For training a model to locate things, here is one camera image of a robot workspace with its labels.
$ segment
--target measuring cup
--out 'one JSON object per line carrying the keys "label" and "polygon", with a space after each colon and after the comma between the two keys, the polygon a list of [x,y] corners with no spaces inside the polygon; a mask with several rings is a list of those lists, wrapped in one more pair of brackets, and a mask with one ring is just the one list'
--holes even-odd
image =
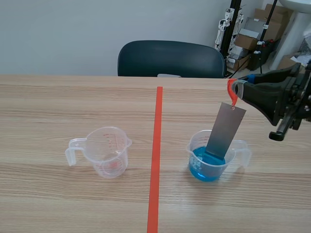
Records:
{"label": "measuring cup", "polygon": [[124,173],[127,164],[127,148],[132,141],[117,127],[103,127],[86,138],[70,140],[65,151],[69,166],[76,164],[75,151],[82,151],[97,173],[104,178],[115,178]]}
{"label": "measuring cup", "polygon": [[225,158],[219,160],[205,153],[205,148],[212,130],[202,130],[195,133],[187,146],[190,153],[189,170],[192,175],[201,181],[214,181],[220,178],[227,166],[234,160],[236,155],[241,156],[241,166],[247,167],[252,152],[247,147],[247,142],[233,140]]}

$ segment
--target black office chair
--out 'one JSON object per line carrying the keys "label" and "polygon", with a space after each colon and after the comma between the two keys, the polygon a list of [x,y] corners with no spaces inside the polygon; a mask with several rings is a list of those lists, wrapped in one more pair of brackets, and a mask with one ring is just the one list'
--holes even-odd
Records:
{"label": "black office chair", "polygon": [[224,78],[225,60],[214,48],[161,40],[133,41],[125,45],[118,60],[119,76]]}

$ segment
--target gray metal strip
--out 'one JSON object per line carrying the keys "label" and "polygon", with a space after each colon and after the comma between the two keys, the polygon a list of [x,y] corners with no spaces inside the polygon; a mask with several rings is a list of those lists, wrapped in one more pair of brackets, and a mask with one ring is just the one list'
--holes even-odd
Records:
{"label": "gray metal strip", "polygon": [[246,110],[222,102],[210,134],[206,152],[223,160],[238,131]]}

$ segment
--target measuring cup handle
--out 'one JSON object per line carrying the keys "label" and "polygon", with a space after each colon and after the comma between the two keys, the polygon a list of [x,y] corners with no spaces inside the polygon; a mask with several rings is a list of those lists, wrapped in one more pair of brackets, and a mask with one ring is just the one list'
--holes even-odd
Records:
{"label": "measuring cup handle", "polygon": [[127,138],[127,147],[130,147],[131,145],[132,145],[132,140],[131,139],[129,139],[129,138]]}
{"label": "measuring cup handle", "polygon": [[236,155],[241,156],[241,166],[247,167],[252,157],[252,151],[248,148],[247,142],[243,140],[234,140],[230,146]]}
{"label": "measuring cup handle", "polygon": [[76,155],[74,151],[75,151],[74,148],[68,148],[65,151],[65,155],[66,155],[69,166],[75,165],[77,163]]}
{"label": "measuring cup handle", "polygon": [[65,155],[68,161],[69,166],[76,164],[76,155],[75,150],[84,150],[86,138],[76,138],[70,140],[69,147],[65,151]]}

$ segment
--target orange clip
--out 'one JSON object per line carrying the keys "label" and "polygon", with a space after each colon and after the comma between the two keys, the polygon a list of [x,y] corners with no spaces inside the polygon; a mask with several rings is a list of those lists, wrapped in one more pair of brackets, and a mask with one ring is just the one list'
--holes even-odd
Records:
{"label": "orange clip", "polygon": [[238,96],[234,93],[234,91],[232,91],[231,87],[233,82],[235,82],[237,79],[229,79],[228,83],[227,83],[227,90],[228,90],[228,94],[232,100],[232,106],[235,106],[235,104],[238,101]]}

